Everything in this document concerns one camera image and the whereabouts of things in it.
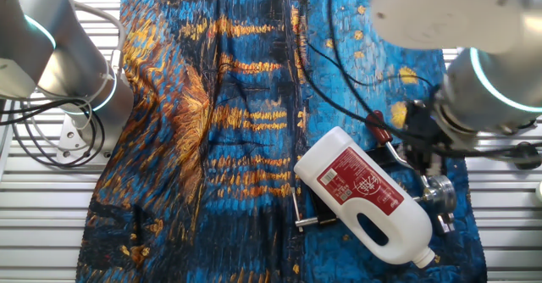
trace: silver metal bracket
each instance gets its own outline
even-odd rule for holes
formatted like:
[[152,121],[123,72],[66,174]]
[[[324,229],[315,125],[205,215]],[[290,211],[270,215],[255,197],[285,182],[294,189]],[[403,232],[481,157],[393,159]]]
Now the silver metal bracket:
[[[91,155],[96,152],[96,149],[99,147],[101,140],[102,140],[102,135],[100,133],[100,130],[97,129],[96,140],[94,143],[95,148],[92,149]],[[75,128],[73,124],[73,120],[66,114],[64,118],[64,124],[62,126],[62,132],[60,133],[59,146],[70,149],[70,148],[84,147],[86,145],[87,145],[86,142],[80,136],[80,130],[77,130],[77,128]],[[114,148],[114,145],[112,147],[106,147],[104,145],[100,153],[88,164],[106,164],[111,158],[111,152],[113,151],[113,148]],[[67,164],[83,156],[85,151],[86,151],[86,148],[78,150],[78,151],[64,151],[64,150],[58,149],[57,160],[61,164]]]

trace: wrinkled cloth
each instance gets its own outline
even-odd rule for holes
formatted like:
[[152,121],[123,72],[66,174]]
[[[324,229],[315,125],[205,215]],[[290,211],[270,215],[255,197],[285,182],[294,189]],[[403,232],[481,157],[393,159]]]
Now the wrinkled cloth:
[[[364,149],[365,126],[319,98],[321,89],[365,115],[326,59],[332,56],[325,2],[310,0],[122,0],[128,29],[125,71],[135,106],[89,207],[78,282],[474,282],[485,281],[484,255],[463,161],[449,160],[458,196],[456,232],[434,236],[426,269],[378,260],[343,225],[294,225],[292,187],[312,214],[293,167],[318,138],[343,127]],[[440,51],[412,51],[381,40],[369,0],[335,0],[346,69],[387,122],[399,125],[404,101],[428,96],[412,78],[434,84],[445,72]],[[412,195],[415,176],[392,174]]]

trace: red label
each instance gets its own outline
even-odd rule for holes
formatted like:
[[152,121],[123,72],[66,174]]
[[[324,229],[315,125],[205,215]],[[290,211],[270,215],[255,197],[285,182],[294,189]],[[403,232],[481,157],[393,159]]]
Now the red label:
[[348,147],[319,177],[318,181],[339,203],[364,198],[390,215],[405,200],[388,181]]

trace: bottle cap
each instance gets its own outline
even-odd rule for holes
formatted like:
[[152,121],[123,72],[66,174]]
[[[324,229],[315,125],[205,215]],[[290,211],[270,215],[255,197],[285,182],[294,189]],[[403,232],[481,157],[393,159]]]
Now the bottle cap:
[[429,263],[431,263],[433,259],[434,259],[434,252],[433,250],[429,249],[429,247],[427,247],[425,248],[425,250],[422,251],[422,253],[420,253],[412,261],[416,264],[418,268],[422,269],[425,266],[429,265]]

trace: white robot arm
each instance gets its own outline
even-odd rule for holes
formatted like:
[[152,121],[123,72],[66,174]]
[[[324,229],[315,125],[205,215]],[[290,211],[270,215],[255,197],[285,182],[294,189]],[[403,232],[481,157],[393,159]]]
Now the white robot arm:
[[465,47],[433,100],[451,138],[512,134],[542,114],[542,0],[372,0],[376,31],[400,47]]

